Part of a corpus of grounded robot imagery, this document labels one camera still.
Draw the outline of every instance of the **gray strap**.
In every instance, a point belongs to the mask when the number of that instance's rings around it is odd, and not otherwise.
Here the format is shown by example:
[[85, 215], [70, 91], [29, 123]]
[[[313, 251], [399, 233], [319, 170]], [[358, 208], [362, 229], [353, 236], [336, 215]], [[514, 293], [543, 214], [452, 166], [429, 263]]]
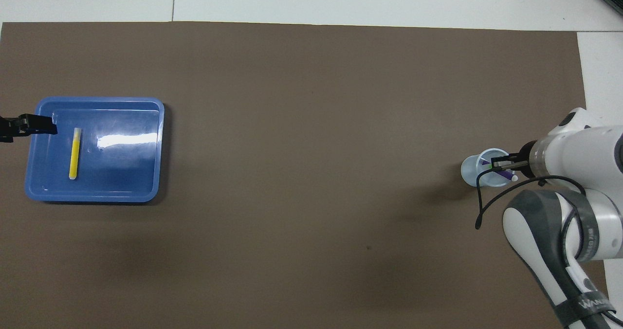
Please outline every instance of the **gray strap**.
[[604, 311], [614, 311], [614, 307], [602, 292], [585, 292], [554, 307], [554, 312], [563, 327], [590, 315]]
[[586, 197], [582, 194], [562, 189], [556, 190], [556, 192], [578, 209], [583, 240], [577, 260], [578, 262], [590, 261], [597, 253], [599, 245], [599, 227], [595, 213], [592, 211], [592, 207], [590, 207]]

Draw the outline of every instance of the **black cable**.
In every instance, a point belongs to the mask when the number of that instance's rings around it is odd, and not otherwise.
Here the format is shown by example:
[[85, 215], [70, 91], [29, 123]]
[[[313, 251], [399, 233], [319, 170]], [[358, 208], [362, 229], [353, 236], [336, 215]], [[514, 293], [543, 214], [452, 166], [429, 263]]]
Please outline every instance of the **black cable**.
[[604, 316], [607, 316], [609, 320], [611, 320], [614, 323], [617, 323], [618, 325], [623, 327], [623, 320], [618, 319], [616, 316], [614, 316], [612, 313], [610, 313], [608, 311], [603, 312], [603, 314], [604, 314]]
[[523, 182], [519, 182], [516, 185], [513, 185], [512, 187], [510, 187], [510, 188], [506, 189], [505, 191], [501, 192], [500, 194], [494, 196], [494, 198], [489, 200], [489, 202], [487, 203], [487, 205], [485, 205], [485, 207], [482, 207], [482, 196], [481, 196], [481, 193], [480, 193], [480, 178], [482, 176], [484, 176], [485, 174], [489, 173], [489, 172], [495, 172], [495, 171], [501, 171], [501, 169], [495, 169], [495, 168], [488, 169], [487, 171], [482, 171], [476, 177], [476, 190], [478, 191], [478, 207], [480, 208], [479, 213], [478, 213], [478, 218], [476, 218], [476, 225], [475, 225], [476, 229], [480, 229], [480, 226], [482, 225], [482, 216], [483, 216], [483, 214], [485, 214], [485, 211], [487, 211], [487, 209], [489, 209], [489, 207], [492, 205], [492, 203], [496, 202], [499, 198], [505, 196], [509, 192], [512, 192], [515, 189], [517, 189], [519, 187], [522, 187], [523, 185], [526, 185], [528, 183], [538, 182], [538, 181], [542, 181], [542, 180], [567, 181], [567, 182], [573, 184], [575, 187], [577, 187], [579, 189], [579, 191], [580, 191], [580, 194], [582, 194], [584, 196], [586, 195], [586, 190], [577, 181], [572, 180], [571, 178], [568, 178], [568, 177], [565, 177], [565, 176], [549, 175], [549, 176], [541, 176], [541, 177], [530, 178], [529, 180], [525, 180]]
[[[485, 205], [483, 207], [482, 206], [482, 194], [481, 194], [481, 191], [480, 191], [480, 178], [482, 176], [484, 176], [485, 174], [487, 174], [487, 173], [501, 171], [502, 169], [503, 168], [500, 167], [500, 166], [492, 167], [491, 169], [487, 169], [486, 171], [483, 171], [478, 176], [476, 176], [476, 190], [478, 192], [478, 207], [479, 207], [478, 218], [476, 218], [476, 229], [480, 229], [480, 227], [482, 225], [483, 214], [485, 214], [485, 211], [487, 211], [487, 209], [489, 209], [489, 207], [494, 202], [496, 202], [499, 198], [505, 196], [509, 192], [512, 192], [515, 189], [517, 189], [519, 187], [522, 187], [523, 185], [526, 185], [528, 183], [539, 182], [539, 181], [543, 181], [543, 180], [567, 181], [567, 182], [573, 184], [575, 187], [577, 187], [578, 190], [580, 191], [580, 194], [582, 194], [583, 196], [586, 196], [585, 188], [582, 187], [582, 185], [580, 183], [578, 183], [577, 181], [572, 180], [571, 178], [568, 178], [568, 177], [565, 177], [565, 176], [549, 175], [549, 176], [541, 176], [541, 177], [530, 178], [529, 180], [525, 180], [523, 182], [517, 183], [516, 185], [513, 185], [512, 187], [509, 187], [508, 189], [505, 189], [504, 191], [502, 191], [500, 194], [497, 194], [496, 196], [494, 196], [494, 198], [489, 200], [487, 205]], [[569, 267], [569, 259], [567, 258], [567, 233], [569, 232], [569, 227], [570, 227], [571, 222], [573, 221], [574, 218], [578, 218], [578, 223], [581, 223], [581, 221], [579, 219], [578, 209], [572, 203], [570, 203], [570, 205], [572, 205], [573, 209], [569, 213], [567, 218], [565, 218], [565, 223], [563, 223], [563, 229], [561, 230], [561, 249], [562, 249], [562, 252], [563, 252], [563, 260], [565, 262], [565, 267]], [[623, 320], [618, 319], [616, 316], [612, 315], [609, 311], [604, 311], [604, 312], [602, 312], [602, 314], [604, 316], [606, 316], [612, 322], [614, 322], [617, 325], [623, 327]]]
[[[565, 261], [565, 267], [569, 267], [569, 258], [567, 258], [567, 232], [569, 231], [569, 226], [571, 225], [571, 221], [579, 217], [578, 209], [573, 206], [573, 210], [569, 212], [567, 218], [565, 218], [565, 223], [563, 224], [563, 230], [561, 231], [561, 249], [563, 252], [563, 261]], [[580, 245], [578, 249], [582, 249], [582, 239], [580, 239]]]

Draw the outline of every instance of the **blue tray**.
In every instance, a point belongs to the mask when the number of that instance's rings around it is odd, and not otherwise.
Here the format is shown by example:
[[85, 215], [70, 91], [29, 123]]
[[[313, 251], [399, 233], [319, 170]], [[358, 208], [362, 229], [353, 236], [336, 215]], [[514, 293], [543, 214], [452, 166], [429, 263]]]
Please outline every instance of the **blue tray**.
[[[33, 200], [146, 202], [158, 192], [165, 107], [156, 98], [52, 96], [36, 114], [58, 134], [36, 134], [25, 191]], [[73, 128], [82, 128], [78, 176], [69, 180]]]

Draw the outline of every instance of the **tray rim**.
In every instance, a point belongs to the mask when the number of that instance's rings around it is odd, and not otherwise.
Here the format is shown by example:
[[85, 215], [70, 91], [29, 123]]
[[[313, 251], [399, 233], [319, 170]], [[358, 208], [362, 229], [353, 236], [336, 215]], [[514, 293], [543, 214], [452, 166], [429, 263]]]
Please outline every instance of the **tray rim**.
[[154, 179], [151, 191], [143, 195], [127, 195], [119, 194], [118, 196], [88, 196], [88, 195], [66, 195], [62, 197], [39, 194], [31, 190], [32, 183], [32, 165], [34, 160], [34, 151], [39, 142], [39, 136], [31, 136], [30, 148], [28, 151], [28, 163], [26, 167], [24, 191], [32, 200], [36, 201], [54, 201], [54, 202], [147, 202], [152, 200], [158, 193], [160, 187], [160, 169], [162, 164], [162, 138], [165, 122], [165, 105], [158, 98], [153, 97], [126, 97], [126, 96], [48, 96], [43, 98], [37, 104], [35, 114], [41, 114], [42, 108], [48, 103], [77, 103], [77, 102], [93, 102], [93, 103], [154, 103], [158, 107], [158, 137], [156, 141], [156, 167], [154, 167]]

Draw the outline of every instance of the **purple object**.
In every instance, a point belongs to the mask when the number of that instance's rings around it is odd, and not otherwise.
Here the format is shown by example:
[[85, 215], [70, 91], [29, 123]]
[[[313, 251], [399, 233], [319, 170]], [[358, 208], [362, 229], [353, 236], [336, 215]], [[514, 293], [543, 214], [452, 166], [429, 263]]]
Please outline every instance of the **purple object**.
[[[483, 158], [481, 158], [482, 160], [482, 164], [483, 165], [491, 165], [491, 163]], [[514, 174], [512, 174], [511, 172], [508, 172], [507, 170], [503, 170], [503, 171], [496, 171], [495, 173], [499, 174], [500, 176], [506, 178], [509, 181], [513, 180]]]

